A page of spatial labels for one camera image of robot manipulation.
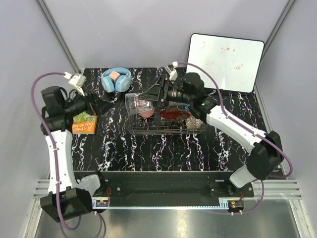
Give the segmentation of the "red floral plate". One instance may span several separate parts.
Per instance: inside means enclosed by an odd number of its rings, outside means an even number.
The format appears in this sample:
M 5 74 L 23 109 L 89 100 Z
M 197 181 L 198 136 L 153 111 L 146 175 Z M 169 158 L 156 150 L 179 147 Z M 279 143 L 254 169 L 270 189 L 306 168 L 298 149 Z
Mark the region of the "red floral plate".
M 168 108 L 160 111 L 159 115 L 168 120 L 183 121 L 190 117 L 190 114 L 179 108 Z

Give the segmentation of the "pink plastic cup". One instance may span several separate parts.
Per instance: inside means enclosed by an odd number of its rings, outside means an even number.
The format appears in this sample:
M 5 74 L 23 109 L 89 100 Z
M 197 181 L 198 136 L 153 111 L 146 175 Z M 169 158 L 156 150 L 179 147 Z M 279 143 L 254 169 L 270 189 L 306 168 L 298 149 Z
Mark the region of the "pink plastic cup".
M 143 118 L 150 118 L 154 114 L 154 112 L 155 109 L 151 108 L 150 110 L 140 112 L 139 115 Z

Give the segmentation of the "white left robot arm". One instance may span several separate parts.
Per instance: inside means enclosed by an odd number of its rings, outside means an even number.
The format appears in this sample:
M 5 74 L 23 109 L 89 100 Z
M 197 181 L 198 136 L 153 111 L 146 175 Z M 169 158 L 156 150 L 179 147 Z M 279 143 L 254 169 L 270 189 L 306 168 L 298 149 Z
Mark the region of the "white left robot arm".
M 88 214 L 93 210 L 92 197 L 106 193 L 107 184 L 98 172 L 77 180 L 72 164 L 73 118 L 82 112 L 103 116 L 114 107 L 96 94 L 77 94 L 65 99 L 64 89 L 51 86 L 41 91 L 41 130 L 46 137 L 50 157 L 48 195 L 40 199 L 41 208 L 56 222 Z

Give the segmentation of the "blue triangle-pattern bowl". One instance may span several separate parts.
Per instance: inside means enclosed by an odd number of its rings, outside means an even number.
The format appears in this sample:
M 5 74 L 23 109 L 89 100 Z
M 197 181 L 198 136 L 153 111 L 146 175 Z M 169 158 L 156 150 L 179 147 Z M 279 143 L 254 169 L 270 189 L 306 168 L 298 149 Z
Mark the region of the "blue triangle-pattern bowl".
M 190 107 L 190 105 L 185 104 L 185 105 L 183 106 L 183 109 L 184 109 L 186 112 L 188 112 L 188 111 L 189 111 L 189 107 Z

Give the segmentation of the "clear glass tumbler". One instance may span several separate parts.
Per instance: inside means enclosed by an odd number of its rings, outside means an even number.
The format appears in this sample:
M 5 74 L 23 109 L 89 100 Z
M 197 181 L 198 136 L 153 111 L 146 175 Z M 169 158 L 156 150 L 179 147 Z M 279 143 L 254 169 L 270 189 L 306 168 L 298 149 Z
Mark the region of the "clear glass tumbler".
M 125 106 L 129 116 L 154 108 L 151 101 L 140 100 L 138 99 L 138 95 L 139 94 L 136 93 L 128 93 L 125 95 Z

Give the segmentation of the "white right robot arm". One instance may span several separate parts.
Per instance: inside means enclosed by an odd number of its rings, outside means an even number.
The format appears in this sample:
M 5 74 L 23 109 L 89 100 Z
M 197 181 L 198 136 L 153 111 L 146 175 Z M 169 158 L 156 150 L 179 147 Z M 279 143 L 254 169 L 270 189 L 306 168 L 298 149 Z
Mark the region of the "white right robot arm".
M 138 98 L 150 101 L 155 107 L 166 107 L 169 102 L 189 105 L 197 119 L 221 130 L 237 141 L 249 153 L 242 167 L 236 169 L 225 184 L 229 196 L 237 196 L 243 186 L 265 180 L 283 161 L 281 139 L 278 133 L 266 133 L 240 120 L 205 92 L 204 82 L 195 72 L 185 74 L 181 80 L 171 81 L 165 75 Z

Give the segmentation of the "brown floral-pattern bowl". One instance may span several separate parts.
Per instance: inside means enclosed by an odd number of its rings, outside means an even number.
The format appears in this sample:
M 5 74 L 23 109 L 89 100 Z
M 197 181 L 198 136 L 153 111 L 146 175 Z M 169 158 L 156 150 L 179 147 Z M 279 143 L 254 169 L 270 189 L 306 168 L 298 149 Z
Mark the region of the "brown floral-pattern bowl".
M 186 121 L 187 128 L 191 130 L 199 129 L 203 125 L 203 122 L 200 119 L 196 119 L 193 116 L 190 116 L 185 121 Z

